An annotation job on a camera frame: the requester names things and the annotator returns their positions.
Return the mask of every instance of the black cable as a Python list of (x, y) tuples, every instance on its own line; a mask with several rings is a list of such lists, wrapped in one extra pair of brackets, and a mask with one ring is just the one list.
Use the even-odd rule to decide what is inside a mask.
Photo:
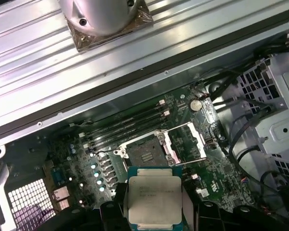
[(260, 148), (258, 146), (253, 146), (251, 148), (246, 149), (237, 159), (237, 161), (240, 163), (241, 159), (247, 154), (252, 151), (260, 151)]
[[(265, 181), (266, 177), (267, 177), (268, 175), (270, 175), (270, 174), (276, 174), (276, 175), (281, 176), (282, 178), (285, 179), (285, 181), (286, 181), (287, 184), (289, 185), (289, 179), (288, 179), (288, 177), (287, 177), (285, 174), (280, 173), (280, 172), (277, 172), (277, 171), (274, 171), (274, 170), (270, 170), (270, 171), (264, 172), (264, 173), (262, 174), (261, 178), (260, 178), (260, 182), (264, 184), (264, 181)], [(261, 186), (259, 199), (261, 199), (261, 198), (263, 197), (263, 195), (264, 195), (264, 187)]]
[(234, 121), (232, 121), (231, 125), (230, 125), (230, 128), (229, 128), (229, 140), (231, 140), (231, 136), (232, 136), (232, 130), (236, 124), (237, 121), (239, 121), (240, 119), (244, 118), (244, 117), (247, 117), (251, 115), (251, 113), (246, 113), (244, 115), (240, 115), (238, 118), (236, 118)]
[(261, 117), (267, 115), (269, 110), (269, 107), (262, 109), (261, 111), (259, 111), (258, 114), (256, 114), (252, 119), (250, 119), (249, 121), (247, 121), (247, 123), (245, 123), (243, 125), (243, 127), (237, 132), (237, 134), (234, 136), (230, 147), (229, 147), (229, 152), (227, 152), (225, 149), (222, 149), (222, 151), (224, 153), (228, 153), (228, 157), (229, 160), (235, 165), (235, 167), (237, 168), (237, 170), (239, 170), (240, 172), (242, 172), (249, 180), (263, 186), (265, 189), (278, 194), (278, 191), (276, 191), (275, 189), (265, 185), (264, 183), (260, 182), (259, 180), (255, 179), (253, 176), (251, 176), (236, 160), (234, 154), (233, 154), (233, 148), (236, 145), (236, 143), (238, 142), (238, 140), (240, 139), (240, 137), (243, 135), (243, 133), (253, 124), (258, 123), (258, 121), (261, 119)]

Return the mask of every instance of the motherboard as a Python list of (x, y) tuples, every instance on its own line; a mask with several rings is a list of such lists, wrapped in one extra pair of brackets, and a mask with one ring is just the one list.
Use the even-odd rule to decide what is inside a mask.
[(182, 179), (226, 211), (252, 201), (248, 188), (241, 188), (240, 172), (221, 150), (227, 140), (202, 85), (70, 127), (73, 132), (51, 139), (48, 155), (54, 190), (68, 189), (70, 205), (95, 208), (111, 200), (130, 166), (182, 166)]

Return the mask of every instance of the chip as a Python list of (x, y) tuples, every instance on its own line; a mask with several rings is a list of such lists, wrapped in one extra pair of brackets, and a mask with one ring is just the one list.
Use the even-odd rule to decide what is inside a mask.
[(232, 168), (231, 168), (230, 165), (226, 165), (226, 166), (223, 167), (223, 170), (224, 170), (225, 173), (229, 173), (229, 172), (232, 171)]

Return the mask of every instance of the electrolytic capacitor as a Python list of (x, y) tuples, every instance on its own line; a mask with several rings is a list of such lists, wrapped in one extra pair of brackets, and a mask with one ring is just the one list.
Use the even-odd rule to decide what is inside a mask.
[(106, 185), (102, 185), (102, 186), (99, 188), (100, 192), (104, 192), (105, 189), (106, 189)]
[(96, 167), (97, 167), (97, 163), (94, 163), (94, 164), (91, 165), (92, 169), (95, 169)]
[(104, 181), (104, 179), (103, 179), (103, 178), (100, 178), (100, 179), (98, 179), (98, 180), (96, 181), (96, 183), (97, 183), (98, 185), (101, 185), (101, 184), (103, 183), (103, 181)]
[(94, 177), (99, 177), (100, 174), (101, 174), (100, 171), (96, 171), (96, 172), (94, 173)]

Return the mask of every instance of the green circuit board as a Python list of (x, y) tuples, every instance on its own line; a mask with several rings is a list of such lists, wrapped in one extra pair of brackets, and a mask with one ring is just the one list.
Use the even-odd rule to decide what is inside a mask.
[[(190, 108), (190, 102), (194, 99), (201, 100), (202, 104), (201, 110), (197, 112)], [(165, 104), (159, 106), (158, 103), (162, 100)], [(161, 116), (166, 111), (170, 114)], [(71, 203), (86, 198), (86, 205), (94, 207), (105, 200), (111, 200), (115, 195), (116, 183), (106, 184), (108, 182), (105, 179), (106, 173), (103, 174), (105, 168), (99, 164), (104, 154), (92, 157), (86, 147), (90, 146), (96, 151), (113, 150), (122, 143), (153, 130), (171, 129), (187, 122), (192, 122), (202, 135), (207, 160), (184, 165), (183, 168), (188, 172), (183, 176), (184, 179), (194, 180), (195, 191), (200, 197), (216, 202), (226, 211), (231, 212), (235, 206), (245, 204), (240, 191), (240, 173), (219, 147), (221, 140), (226, 142), (223, 129), (212, 102), (202, 86), (184, 86), (100, 121), (91, 118), (79, 124), (77, 132), (53, 140), (50, 143), (51, 159), (54, 162), (54, 169), (60, 172), (57, 177), (54, 177), (54, 181), (57, 187), (60, 187), (60, 184), (66, 184), (69, 176), (75, 178), (68, 183)], [(174, 129), (169, 132), (169, 135), (171, 146), (182, 162), (199, 158), (197, 142), (187, 127)], [(137, 145), (146, 145), (146, 143), (135, 142), (130, 144), (128, 149), (136, 148), (137, 151)], [(129, 163), (129, 160), (122, 160), (113, 152), (106, 155), (109, 158), (107, 161), (111, 162), (116, 173), (117, 182), (125, 182), (126, 166), (132, 163)], [(94, 163), (97, 163), (96, 169), (91, 168)], [(98, 178), (94, 176), (96, 171), (101, 172)], [(99, 178), (104, 178), (106, 185), (106, 189), (102, 192), (99, 190), (100, 185), (96, 183)], [(85, 182), (83, 188), (79, 187), (80, 182)], [(252, 201), (247, 188), (244, 188), (244, 193), (245, 197)]]

